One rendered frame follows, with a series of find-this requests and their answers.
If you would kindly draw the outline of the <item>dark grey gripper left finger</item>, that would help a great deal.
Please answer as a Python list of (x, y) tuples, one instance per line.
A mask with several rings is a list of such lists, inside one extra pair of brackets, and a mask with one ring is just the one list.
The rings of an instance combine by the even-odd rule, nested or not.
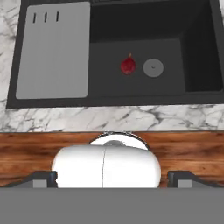
[(58, 173), (56, 171), (35, 171), (26, 176), (24, 179), (11, 182), (3, 187), (17, 188), (57, 188), (56, 179)]

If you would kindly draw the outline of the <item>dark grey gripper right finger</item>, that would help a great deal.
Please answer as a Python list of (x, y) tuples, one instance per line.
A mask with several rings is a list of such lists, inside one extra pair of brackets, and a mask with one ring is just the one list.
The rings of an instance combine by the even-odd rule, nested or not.
[(168, 187), (172, 188), (224, 188), (224, 185), (202, 180), (191, 171), (168, 171)]

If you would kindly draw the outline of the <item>grey round sink drain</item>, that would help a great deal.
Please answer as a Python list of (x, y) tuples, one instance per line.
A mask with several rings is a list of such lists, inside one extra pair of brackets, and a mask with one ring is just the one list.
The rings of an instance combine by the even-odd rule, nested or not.
[(164, 69), (164, 64), (159, 59), (148, 59), (143, 64), (144, 73), (151, 78), (160, 76)]

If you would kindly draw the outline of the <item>grey sink drainboard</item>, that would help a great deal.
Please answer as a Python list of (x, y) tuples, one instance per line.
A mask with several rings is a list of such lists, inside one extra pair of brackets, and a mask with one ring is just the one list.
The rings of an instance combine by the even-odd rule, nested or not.
[(88, 95), (90, 3), (27, 8), (16, 97), (84, 98)]

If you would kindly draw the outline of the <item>red pear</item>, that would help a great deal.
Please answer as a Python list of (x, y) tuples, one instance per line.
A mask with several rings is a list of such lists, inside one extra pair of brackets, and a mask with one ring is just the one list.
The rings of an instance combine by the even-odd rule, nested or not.
[(132, 54), (128, 56), (126, 60), (124, 60), (121, 64), (121, 70), (124, 74), (129, 75), (132, 74), (136, 70), (136, 62), (132, 58)]

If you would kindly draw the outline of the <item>black kitchen sink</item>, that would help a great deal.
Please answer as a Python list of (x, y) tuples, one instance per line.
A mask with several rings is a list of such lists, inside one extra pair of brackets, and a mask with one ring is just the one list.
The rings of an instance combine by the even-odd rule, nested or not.
[[(18, 99), (27, 8), (90, 3), (84, 98)], [(126, 75), (128, 56), (136, 70)], [(151, 78), (144, 62), (160, 60)], [(21, 0), (6, 106), (9, 109), (224, 104), (224, 25), (219, 0)]]

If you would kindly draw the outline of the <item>white rounded object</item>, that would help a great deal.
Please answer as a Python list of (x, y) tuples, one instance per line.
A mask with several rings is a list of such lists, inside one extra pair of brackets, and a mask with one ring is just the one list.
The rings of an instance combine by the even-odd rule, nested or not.
[(59, 150), (52, 162), (59, 188), (157, 188), (161, 168), (149, 150), (81, 145)]

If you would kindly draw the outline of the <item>silver black round disc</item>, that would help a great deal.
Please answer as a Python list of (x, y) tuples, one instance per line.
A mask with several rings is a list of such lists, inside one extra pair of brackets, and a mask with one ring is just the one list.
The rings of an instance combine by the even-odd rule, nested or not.
[(89, 142), (90, 145), (115, 145), (150, 150), (150, 146), (131, 132), (104, 132)]

